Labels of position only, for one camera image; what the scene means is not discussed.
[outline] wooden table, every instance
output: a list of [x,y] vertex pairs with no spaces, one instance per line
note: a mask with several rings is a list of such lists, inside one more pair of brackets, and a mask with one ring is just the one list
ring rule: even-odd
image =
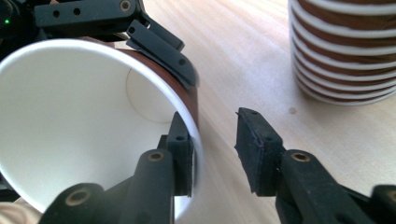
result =
[[274,198],[250,193],[233,148],[238,107],[259,111],[285,148],[313,153],[340,183],[369,195],[396,184],[396,97],[364,106],[319,102],[297,87],[290,64],[288,1],[145,1],[181,38],[199,77],[205,173],[177,223],[279,223]]

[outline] stack of cups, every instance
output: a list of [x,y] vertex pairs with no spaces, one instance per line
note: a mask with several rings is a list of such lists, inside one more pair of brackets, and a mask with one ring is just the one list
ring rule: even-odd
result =
[[396,3],[290,0],[293,71],[303,91],[337,105],[396,92]]

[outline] paper cup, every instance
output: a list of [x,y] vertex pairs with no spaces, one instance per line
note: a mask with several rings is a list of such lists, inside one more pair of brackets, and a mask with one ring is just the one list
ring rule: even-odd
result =
[[[1,173],[40,212],[77,183],[109,189],[132,176],[176,111],[202,162],[193,88],[185,91],[158,64],[125,52],[51,40],[0,63]],[[176,198],[176,217],[190,202]]]

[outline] stacked brown cups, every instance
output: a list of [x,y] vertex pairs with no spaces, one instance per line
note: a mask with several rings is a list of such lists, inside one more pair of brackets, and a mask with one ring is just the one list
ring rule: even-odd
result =
[[367,105],[396,92],[394,1],[290,0],[290,35],[297,83],[314,98]]

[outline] table surface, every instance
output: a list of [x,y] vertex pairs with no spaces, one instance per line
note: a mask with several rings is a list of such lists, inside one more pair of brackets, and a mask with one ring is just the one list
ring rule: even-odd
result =
[[205,167],[200,192],[177,223],[279,223],[274,198],[250,193],[233,148],[235,112],[248,107],[287,149],[316,155],[342,185],[370,195],[396,184],[396,96],[372,105],[317,101],[297,87],[286,0],[152,0],[148,14],[186,45],[199,73]]

